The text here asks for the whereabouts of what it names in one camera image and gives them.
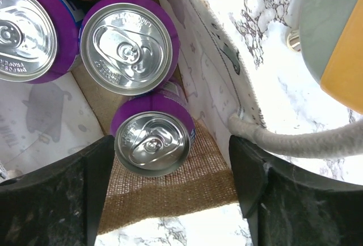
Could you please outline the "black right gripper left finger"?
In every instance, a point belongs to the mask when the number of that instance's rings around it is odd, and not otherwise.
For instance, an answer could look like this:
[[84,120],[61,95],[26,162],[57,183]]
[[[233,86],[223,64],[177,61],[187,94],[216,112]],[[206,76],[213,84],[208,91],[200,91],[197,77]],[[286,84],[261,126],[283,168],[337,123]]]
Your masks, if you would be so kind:
[[1,183],[1,245],[94,245],[114,138]]

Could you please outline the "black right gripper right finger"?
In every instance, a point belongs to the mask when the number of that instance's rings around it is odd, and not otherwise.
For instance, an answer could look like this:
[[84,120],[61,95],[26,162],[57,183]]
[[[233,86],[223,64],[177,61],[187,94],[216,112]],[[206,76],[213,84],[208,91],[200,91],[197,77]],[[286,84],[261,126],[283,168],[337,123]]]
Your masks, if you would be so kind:
[[362,244],[362,186],[317,175],[236,136],[229,156],[254,245]]

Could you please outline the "brown canvas bag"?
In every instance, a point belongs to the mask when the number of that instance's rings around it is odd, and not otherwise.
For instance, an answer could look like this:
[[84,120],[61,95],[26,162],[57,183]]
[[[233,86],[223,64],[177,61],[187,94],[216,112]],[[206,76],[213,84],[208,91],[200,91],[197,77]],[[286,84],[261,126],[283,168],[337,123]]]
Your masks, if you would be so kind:
[[219,207],[246,196],[254,172],[228,119],[274,135],[314,138],[362,116],[326,95],[285,38],[297,25],[302,0],[158,0],[181,40],[180,78],[196,123],[186,165],[165,178],[141,178],[115,162],[99,234],[148,218]]

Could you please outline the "purple soda can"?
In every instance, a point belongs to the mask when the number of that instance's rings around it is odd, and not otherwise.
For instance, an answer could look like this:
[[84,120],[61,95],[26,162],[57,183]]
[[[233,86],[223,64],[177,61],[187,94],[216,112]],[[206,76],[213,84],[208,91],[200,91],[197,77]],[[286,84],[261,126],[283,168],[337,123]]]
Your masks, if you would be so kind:
[[79,52],[89,75],[125,96],[162,87],[176,69],[179,49],[173,21],[152,0],[100,0],[79,31]]
[[158,177],[176,171],[196,138],[181,85],[171,78],[160,89],[130,98],[111,121],[115,155],[131,172]]
[[1,0],[1,79],[45,83],[72,71],[84,15],[71,0]]

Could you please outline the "purple soda can front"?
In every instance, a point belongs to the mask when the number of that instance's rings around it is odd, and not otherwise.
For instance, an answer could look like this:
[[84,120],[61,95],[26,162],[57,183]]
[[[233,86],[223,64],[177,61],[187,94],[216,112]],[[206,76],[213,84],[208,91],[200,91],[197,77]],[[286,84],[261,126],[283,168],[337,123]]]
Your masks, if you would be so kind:
[[71,0],[1,0],[1,79],[45,83],[72,71],[84,15]]

